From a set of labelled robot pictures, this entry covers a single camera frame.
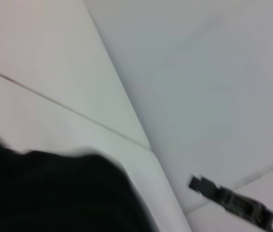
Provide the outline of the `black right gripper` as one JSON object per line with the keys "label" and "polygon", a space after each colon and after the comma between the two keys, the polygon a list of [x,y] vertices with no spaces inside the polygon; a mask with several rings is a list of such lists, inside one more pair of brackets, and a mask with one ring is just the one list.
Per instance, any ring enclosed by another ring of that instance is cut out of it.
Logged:
{"label": "black right gripper", "polygon": [[263,203],[219,187],[204,177],[192,176],[188,187],[203,197],[221,205],[227,212],[266,231],[273,232],[273,211]]}

